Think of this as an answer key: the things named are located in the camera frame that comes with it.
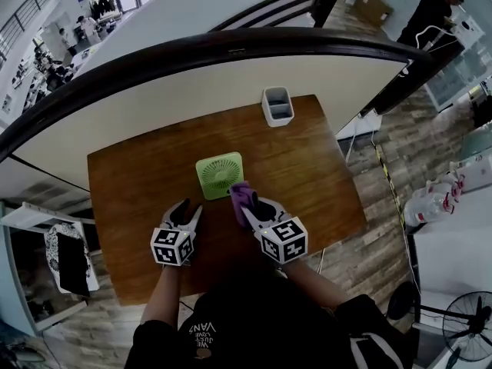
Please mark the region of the brown cardboard box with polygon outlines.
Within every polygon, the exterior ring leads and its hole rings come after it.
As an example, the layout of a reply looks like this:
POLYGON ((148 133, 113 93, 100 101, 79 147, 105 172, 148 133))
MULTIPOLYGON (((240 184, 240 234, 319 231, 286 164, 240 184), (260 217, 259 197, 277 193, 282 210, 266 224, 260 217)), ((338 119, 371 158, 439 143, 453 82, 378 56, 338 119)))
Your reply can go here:
POLYGON ((358 17, 378 28, 394 11, 384 0, 355 0, 354 10, 358 17))

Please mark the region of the black standing floor fan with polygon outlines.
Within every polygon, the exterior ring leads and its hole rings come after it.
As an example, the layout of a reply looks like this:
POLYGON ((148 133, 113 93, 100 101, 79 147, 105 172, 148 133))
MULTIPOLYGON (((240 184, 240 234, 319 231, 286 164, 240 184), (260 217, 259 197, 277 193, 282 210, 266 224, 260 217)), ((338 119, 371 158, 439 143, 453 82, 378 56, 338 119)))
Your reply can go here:
POLYGON ((387 317, 396 321, 410 312, 428 312, 442 320, 444 343, 450 351, 447 369, 458 361, 472 363, 492 357, 492 292, 466 293, 440 309, 422 305, 417 288, 406 281, 391 295, 387 317))

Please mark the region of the white partition with black rail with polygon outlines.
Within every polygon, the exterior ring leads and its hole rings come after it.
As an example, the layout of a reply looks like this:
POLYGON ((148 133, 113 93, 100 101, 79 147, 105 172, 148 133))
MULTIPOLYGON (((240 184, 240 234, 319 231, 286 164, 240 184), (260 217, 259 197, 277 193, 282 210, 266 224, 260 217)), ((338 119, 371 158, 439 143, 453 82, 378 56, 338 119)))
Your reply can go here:
POLYGON ((342 129, 409 62, 428 53, 323 28, 243 28, 143 48, 80 71, 0 134, 16 158, 88 189, 87 157, 189 119, 256 104, 266 88, 315 95, 342 129))
POLYGON ((150 0, 89 55, 77 75, 137 50, 212 30, 264 0, 150 0))

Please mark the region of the person's left forearm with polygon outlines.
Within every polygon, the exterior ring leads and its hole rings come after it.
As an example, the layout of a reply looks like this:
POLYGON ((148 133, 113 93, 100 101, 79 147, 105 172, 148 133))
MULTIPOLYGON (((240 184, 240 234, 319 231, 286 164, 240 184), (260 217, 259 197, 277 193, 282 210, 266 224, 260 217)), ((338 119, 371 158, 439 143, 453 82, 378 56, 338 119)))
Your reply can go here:
POLYGON ((178 327, 180 291, 181 268, 165 265, 146 304, 141 317, 141 324, 147 321, 162 321, 176 329, 178 327))

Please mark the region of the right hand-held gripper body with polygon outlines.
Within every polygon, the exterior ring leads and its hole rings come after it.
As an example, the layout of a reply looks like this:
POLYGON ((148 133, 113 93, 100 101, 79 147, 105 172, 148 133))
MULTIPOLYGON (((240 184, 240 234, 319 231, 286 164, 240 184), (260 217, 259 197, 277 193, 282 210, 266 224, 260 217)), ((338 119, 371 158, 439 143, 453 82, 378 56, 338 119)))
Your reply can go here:
POLYGON ((262 228, 254 236, 262 253, 278 264, 287 264, 308 252, 308 232, 299 217, 262 228))

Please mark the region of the water bottle with red label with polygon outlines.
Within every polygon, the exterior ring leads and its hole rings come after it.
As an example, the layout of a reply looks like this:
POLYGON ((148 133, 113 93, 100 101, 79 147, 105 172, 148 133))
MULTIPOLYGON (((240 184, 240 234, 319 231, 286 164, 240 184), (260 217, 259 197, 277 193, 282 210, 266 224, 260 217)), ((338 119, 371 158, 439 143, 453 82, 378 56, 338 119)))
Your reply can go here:
POLYGON ((449 193, 426 192, 416 194, 404 206, 406 225, 417 227, 420 224, 438 221, 447 214, 454 213, 454 205, 449 201, 449 193))
POLYGON ((440 193, 447 195, 448 202, 457 204, 464 189, 465 176, 458 171, 460 162, 451 162, 449 171, 438 176, 433 181, 426 183, 427 193, 440 193))

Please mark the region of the white table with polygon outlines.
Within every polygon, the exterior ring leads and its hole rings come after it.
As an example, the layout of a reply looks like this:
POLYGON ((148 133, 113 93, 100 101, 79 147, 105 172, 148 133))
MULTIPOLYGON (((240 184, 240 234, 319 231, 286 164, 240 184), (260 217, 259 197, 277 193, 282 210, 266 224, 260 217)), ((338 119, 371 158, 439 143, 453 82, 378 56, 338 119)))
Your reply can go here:
POLYGON ((425 225, 408 238, 422 305, 446 310, 464 294, 492 293, 492 226, 445 231, 425 225))

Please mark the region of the yellow black striped floor strip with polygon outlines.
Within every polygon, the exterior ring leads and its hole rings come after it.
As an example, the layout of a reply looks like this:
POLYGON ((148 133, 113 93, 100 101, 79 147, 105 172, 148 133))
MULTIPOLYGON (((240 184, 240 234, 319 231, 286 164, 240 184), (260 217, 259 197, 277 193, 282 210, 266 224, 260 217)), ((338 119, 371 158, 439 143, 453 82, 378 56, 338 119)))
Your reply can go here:
POLYGON ((402 231, 403 231, 403 233, 405 233, 406 232, 406 223, 404 220, 403 208, 401 206, 401 202, 400 202, 399 196, 397 194, 396 188, 395 188, 394 183, 391 179, 391 176, 390 176, 390 173, 387 169, 385 161, 384 161, 384 159, 383 159, 383 157, 382 157, 382 155, 381 155, 381 153, 378 150, 376 145, 374 145, 374 151, 375 151, 375 154, 377 156, 378 161, 380 162, 381 167, 383 168, 384 175, 387 179, 387 183, 389 184, 390 191, 391 191, 394 203, 395 203, 395 207, 397 210, 397 214, 398 214, 398 218, 399 218, 399 222, 400 222, 402 231))

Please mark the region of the black and white patterned item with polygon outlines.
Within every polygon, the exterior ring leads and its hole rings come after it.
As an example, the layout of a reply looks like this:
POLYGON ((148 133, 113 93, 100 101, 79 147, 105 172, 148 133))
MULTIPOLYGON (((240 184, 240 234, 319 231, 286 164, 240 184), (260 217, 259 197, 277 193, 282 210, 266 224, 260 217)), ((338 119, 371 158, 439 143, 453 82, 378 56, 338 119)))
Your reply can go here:
POLYGON ((48 267, 61 293, 89 297, 100 288, 81 223, 55 224, 44 239, 48 267))

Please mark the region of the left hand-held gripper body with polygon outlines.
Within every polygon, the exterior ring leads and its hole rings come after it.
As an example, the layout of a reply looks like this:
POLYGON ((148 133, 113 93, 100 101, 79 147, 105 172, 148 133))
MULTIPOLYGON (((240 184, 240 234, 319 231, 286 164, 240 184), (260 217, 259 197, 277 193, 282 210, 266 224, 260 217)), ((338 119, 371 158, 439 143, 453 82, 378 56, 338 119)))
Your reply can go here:
POLYGON ((177 227, 172 227, 170 221, 163 221, 151 236, 150 245, 155 262, 176 267, 187 264, 194 253, 195 229, 194 221, 177 227))

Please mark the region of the small green desk fan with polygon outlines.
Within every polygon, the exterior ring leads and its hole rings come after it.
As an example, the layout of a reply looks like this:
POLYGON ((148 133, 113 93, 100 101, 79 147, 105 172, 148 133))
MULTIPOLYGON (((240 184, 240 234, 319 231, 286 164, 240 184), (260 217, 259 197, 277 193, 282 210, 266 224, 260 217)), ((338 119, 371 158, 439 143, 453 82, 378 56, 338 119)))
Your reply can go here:
POLYGON ((208 201, 229 196, 230 187, 244 180, 242 157, 236 151, 199 160, 195 168, 208 201))

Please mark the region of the person's right forearm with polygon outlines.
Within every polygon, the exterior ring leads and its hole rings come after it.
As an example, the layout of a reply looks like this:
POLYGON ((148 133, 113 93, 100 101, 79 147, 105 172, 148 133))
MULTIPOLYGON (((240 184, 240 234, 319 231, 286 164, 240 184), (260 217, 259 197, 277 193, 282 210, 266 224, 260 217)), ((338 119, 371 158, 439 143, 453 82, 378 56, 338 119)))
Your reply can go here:
POLYGON ((281 269, 288 279, 323 308, 335 310, 339 305, 350 300, 349 295, 342 288, 317 273, 301 259, 283 264, 281 269))

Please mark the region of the person's black printed t-shirt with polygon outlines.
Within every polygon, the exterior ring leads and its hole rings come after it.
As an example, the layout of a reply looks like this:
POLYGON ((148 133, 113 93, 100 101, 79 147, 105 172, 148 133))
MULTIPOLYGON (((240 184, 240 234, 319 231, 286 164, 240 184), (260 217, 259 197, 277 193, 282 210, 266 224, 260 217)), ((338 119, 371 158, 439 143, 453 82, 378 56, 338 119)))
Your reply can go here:
POLYGON ((202 295, 179 328, 138 326, 125 369, 412 369, 413 360, 367 295, 328 311, 268 276, 202 295))

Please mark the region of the white pen holder box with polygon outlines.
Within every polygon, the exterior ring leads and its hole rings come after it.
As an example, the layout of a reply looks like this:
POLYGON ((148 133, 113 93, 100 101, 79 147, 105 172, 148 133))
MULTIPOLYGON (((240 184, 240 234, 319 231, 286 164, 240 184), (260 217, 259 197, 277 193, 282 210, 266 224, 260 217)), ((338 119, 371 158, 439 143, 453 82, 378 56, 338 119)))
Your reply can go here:
POLYGON ((285 87, 269 87, 263 90, 261 107, 271 128, 288 125, 295 116, 291 97, 285 87))

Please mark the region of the purple and grey cleaning cloth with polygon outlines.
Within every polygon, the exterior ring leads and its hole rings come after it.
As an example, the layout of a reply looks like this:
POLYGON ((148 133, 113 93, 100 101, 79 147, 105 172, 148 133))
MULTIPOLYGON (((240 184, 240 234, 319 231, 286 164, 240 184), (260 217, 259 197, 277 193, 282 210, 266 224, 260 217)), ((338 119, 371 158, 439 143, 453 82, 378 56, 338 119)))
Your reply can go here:
POLYGON ((254 212, 258 205, 258 194, 250 187, 247 181, 233 184, 229 188, 231 201, 235 217, 240 226, 248 228, 251 225, 244 215, 242 208, 247 208, 249 211, 254 212))

